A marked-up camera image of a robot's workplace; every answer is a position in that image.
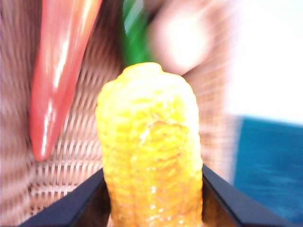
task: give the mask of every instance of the toy vegetable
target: toy vegetable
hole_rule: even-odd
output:
[[[37,161],[47,159],[70,110],[80,65],[102,0],[44,0],[30,106]]]
[[[130,66],[96,108],[115,227],[201,227],[202,159],[196,97],[161,66]]]

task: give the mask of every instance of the white wall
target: white wall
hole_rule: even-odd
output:
[[[227,111],[303,124],[303,0],[239,0]]]

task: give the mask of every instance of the green object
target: green object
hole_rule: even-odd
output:
[[[147,40],[148,20],[143,0],[124,0],[122,4],[122,51],[125,66],[154,61]]]

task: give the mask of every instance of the plastic corn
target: plastic corn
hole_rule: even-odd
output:
[[[190,85],[140,63],[102,88],[96,108],[115,227],[200,227],[202,159]]]

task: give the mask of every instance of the blue surface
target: blue surface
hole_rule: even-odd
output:
[[[243,118],[234,186],[303,223],[303,126]]]

